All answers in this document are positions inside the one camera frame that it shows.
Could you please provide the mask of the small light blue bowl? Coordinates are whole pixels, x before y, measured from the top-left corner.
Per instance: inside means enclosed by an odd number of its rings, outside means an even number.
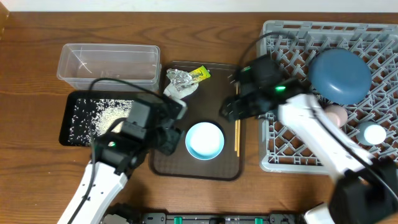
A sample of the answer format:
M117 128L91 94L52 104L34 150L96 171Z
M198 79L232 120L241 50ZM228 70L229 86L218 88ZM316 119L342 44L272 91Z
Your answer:
M224 148L224 134L217 125L210 122L194 124L185 137L188 153L199 160L208 161L216 158Z

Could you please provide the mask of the white rice grains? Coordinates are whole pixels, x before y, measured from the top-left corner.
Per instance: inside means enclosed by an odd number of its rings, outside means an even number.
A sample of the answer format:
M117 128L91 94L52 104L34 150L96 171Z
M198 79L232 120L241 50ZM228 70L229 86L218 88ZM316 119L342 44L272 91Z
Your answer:
M119 118L127 118L133 100L77 99L72 107L71 125L67 128L67 144L89 146L91 137L104 134Z

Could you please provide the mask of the large blue bowl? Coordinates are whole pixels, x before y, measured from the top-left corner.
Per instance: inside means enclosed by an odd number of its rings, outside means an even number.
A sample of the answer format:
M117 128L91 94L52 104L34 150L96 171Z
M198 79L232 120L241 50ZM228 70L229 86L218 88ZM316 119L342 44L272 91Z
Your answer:
M310 62L308 79L326 99L352 105L365 99L372 75L367 64L356 54L346 49L330 49Z

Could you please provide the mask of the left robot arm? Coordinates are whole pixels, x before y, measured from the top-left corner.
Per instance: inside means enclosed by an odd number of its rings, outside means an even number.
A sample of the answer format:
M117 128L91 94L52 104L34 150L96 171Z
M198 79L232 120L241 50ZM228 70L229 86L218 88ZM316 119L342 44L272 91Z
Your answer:
M91 159L59 223L100 223L110 203L150 149L169 156L183 132L174 126L187 104L140 88L129 115L116 119L106 132L91 137Z

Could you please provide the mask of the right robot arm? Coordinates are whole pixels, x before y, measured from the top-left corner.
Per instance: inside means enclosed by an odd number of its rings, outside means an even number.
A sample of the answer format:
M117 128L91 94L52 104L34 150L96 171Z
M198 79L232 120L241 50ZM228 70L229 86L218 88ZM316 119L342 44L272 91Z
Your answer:
M277 118L321 160L335 183L329 203L303 215L305 223L377 223L397 213L397 165L376 159L326 116L315 95L298 79L284 79L264 55L242 56L233 80L240 93L227 97L220 115L230 122L276 111Z

